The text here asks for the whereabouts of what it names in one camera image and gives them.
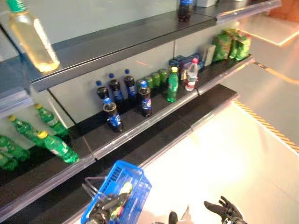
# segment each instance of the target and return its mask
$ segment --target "green bottle cap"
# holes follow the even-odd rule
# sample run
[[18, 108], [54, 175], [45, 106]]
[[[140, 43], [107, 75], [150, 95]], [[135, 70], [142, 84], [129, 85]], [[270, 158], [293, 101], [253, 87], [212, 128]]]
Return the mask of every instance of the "green bottle cap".
[[13, 13], [21, 13], [27, 11], [26, 5], [23, 0], [6, 0], [10, 11]]

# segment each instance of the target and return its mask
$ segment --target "bottle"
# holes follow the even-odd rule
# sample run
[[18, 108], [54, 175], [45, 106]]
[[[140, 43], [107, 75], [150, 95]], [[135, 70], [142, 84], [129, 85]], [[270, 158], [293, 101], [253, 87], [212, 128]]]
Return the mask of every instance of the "bottle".
[[167, 101], [174, 102], [177, 100], [178, 91], [178, 68], [171, 68], [171, 75], [168, 79]]
[[52, 71], [59, 60], [39, 21], [31, 15], [23, 0], [6, 0], [11, 10], [9, 25], [33, 65], [40, 71]]
[[43, 108], [41, 104], [35, 104], [34, 107], [38, 110], [39, 116], [43, 122], [53, 129], [59, 137], [64, 137], [69, 134], [69, 131], [63, 126], [63, 124], [61, 124], [51, 111]]
[[[110, 73], [109, 74], [110, 78], [114, 78], [114, 74]], [[112, 90], [114, 99], [115, 99], [115, 103], [117, 104], [117, 107], [121, 110], [123, 110], [124, 107], [124, 102], [123, 102], [123, 96], [121, 93], [121, 85], [120, 83], [114, 78], [112, 80], [109, 81], [109, 86]]]
[[0, 135], [0, 151], [3, 154], [8, 153], [12, 155], [18, 161], [25, 161], [29, 158], [30, 152], [28, 150], [23, 149], [10, 138]]
[[17, 119], [14, 115], [8, 117], [8, 119], [13, 123], [16, 130], [24, 135], [29, 140], [33, 141], [38, 147], [44, 147], [43, 140], [37, 137], [38, 131], [34, 129], [31, 124]]
[[57, 136], [48, 135], [46, 131], [41, 131], [37, 136], [44, 141], [45, 147], [53, 154], [57, 155], [66, 163], [75, 163], [79, 161], [78, 154]]
[[117, 112], [116, 104], [111, 102], [110, 98], [104, 99], [103, 110], [108, 114], [108, 119], [109, 119], [111, 128], [115, 132], [122, 132], [123, 123], [121, 121], [121, 117]]
[[109, 97], [109, 92], [108, 92], [107, 87], [101, 86], [102, 82], [100, 80], [96, 81], [95, 83], [97, 86], [99, 86], [98, 91], [97, 91], [98, 96], [101, 99], [105, 99], [105, 98]]
[[198, 59], [193, 58], [192, 59], [192, 64], [190, 65], [190, 67], [187, 70], [187, 81], [186, 81], [186, 85], [185, 85], [185, 89], [187, 91], [194, 90], [198, 70], [199, 70]]
[[13, 171], [18, 166], [17, 160], [0, 153], [0, 167], [4, 170]]
[[168, 72], [166, 69], [160, 69], [158, 71], [158, 73], [160, 74], [160, 90], [164, 91], [167, 90], [167, 77], [168, 77]]
[[152, 114], [151, 109], [151, 99], [150, 99], [150, 88], [147, 86], [145, 81], [140, 83], [139, 94], [142, 98], [142, 115], [145, 117], [149, 117]]
[[[126, 69], [125, 74], [129, 74], [130, 70]], [[126, 84], [128, 90], [128, 98], [131, 105], [136, 105], [137, 103], [137, 91], [135, 89], [135, 80], [133, 76], [126, 76], [124, 78], [124, 82]]]
[[189, 21], [193, 12], [193, 0], [180, 0], [178, 8], [178, 21]]

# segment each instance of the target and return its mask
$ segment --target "blue bottle cap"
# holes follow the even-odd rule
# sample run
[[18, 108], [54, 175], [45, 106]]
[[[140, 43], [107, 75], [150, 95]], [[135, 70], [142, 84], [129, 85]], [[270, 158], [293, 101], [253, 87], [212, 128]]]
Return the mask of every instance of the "blue bottle cap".
[[100, 80], [95, 81], [95, 83], [96, 83], [97, 86], [101, 86], [102, 85], [102, 82]]
[[104, 104], [110, 104], [111, 103], [111, 99], [109, 97], [104, 99]]
[[147, 87], [148, 85], [147, 85], [147, 83], [145, 82], [145, 81], [142, 81], [141, 83], [140, 83], [140, 87], [142, 87], [142, 88], [145, 88], [145, 87]]

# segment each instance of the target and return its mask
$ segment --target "blue label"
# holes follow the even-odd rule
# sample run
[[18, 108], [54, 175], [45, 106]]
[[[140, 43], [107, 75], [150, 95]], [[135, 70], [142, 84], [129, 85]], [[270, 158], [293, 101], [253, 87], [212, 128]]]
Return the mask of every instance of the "blue label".
[[136, 90], [134, 86], [127, 86], [129, 97], [134, 97], [136, 95]]
[[144, 109], [144, 110], [151, 109], [151, 99], [143, 99], [142, 100], [142, 109]]
[[181, 0], [181, 4], [182, 5], [192, 5], [193, 4], [193, 0]]
[[121, 100], [123, 99], [123, 96], [122, 96], [122, 93], [120, 90], [117, 90], [117, 91], [113, 91], [113, 95], [114, 95], [114, 98], [116, 100]]
[[121, 124], [121, 117], [117, 113], [115, 116], [109, 116], [109, 121], [112, 126], [117, 127]]

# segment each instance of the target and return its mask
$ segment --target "soda bottle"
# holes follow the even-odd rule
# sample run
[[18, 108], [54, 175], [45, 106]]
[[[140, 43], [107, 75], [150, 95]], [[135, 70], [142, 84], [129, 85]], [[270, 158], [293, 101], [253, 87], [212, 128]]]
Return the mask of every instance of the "soda bottle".
[[177, 100], [178, 91], [178, 68], [171, 68], [171, 75], [168, 79], [167, 101], [174, 102]]
[[[110, 73], [109, 77], [114, 78], [114, 74]], [[122, 110], [123, 107], [124, 107], [124, 102], [123, 102], [123, 96], [122, 96], [122, 93], [121, 93], [120, 83], [114, 78], [114, 79], [109, 81], [109, 86], [112, 90], [112, 93], [113, 93], [113, 96], [114, 96], [114, 99], [115, 99], [115, 103], [117, 104], [117, 107]]]
[[178, 21], [189, 21], [193, 12], [193, 0], [180, 0], [178, 8]]
[[8, 117], [8, 119], [13, 123], [16, 130], [24, 135], [29, 140], [33, 141], [38, 147], [44, 147], [43, 140], [37, 137], [38, 131], [34, 129], [31, 124], [17, 119], [14, 115]]
[[167, 77], [168, 77], [168, 72], [166, 69], [160, 69], [158, 71], [160, 74], [160, 89], [161, 91], [167, 90]]
[[59, 137], [64, 137], [69, 134], [69, 131], [61, 124], [61, 122], [54, 116], [51, 111], [43, 108], [41, 104], [35, 104], [34, 106], [40, 118], [45, 122], [51, 129], [53, 129]]
[[140, 83], [139, 94], [142, 98], [142, 115], [145, 117], [149, 117], [152, 114], [151, 109], [151, 99], [150, 99], [150, 88], [147, 86], [145, 81]]
[[[125, 73], [128, 75], [130, 73], [130, 70], [126, 69]], [[136, 105], [137, 91], [135, 89], [135, 80], [134, 80], [133, 76], [126, 76], [124, 79], [124, 82], [125, 82], [127, 90], [128, 90], [128, 98], [129, 98], [130, 104]]]
[[117, 112], [116, 104], [111, 102], [110, 98], [104, 99], [104, 111], [108, 114], [110, 126], [115, 132], [122, 132], [123, 123], [121, 117]]
[[96, 81], [95, 83], [97, 86], [99, 86], [98, 91], [97, 91], [98, 96], [101, 99], [105, 99], [105, 98], [109, 97], [109, 92], [108, 92], [107, 87], [101, 86], [102, 82], [100, 80]]
[[48, 135], [46, 131], [41, 131], [37, 136], [44, 141], [45, 147], [53, 154], [59, 156], [66, 163], [79, 161], [78, 154], [57, 136]]
[[25, 161], [30, 155], [28, 150], [23, 149], [10, 138], [3, 135], [0, 135], [0, 151], [12, 155], [18, 161]]
[[4, 154], [0, 153], [0, 167], [4, 170], [13, 171], [18, 166], [17, 160], [9, 158]]

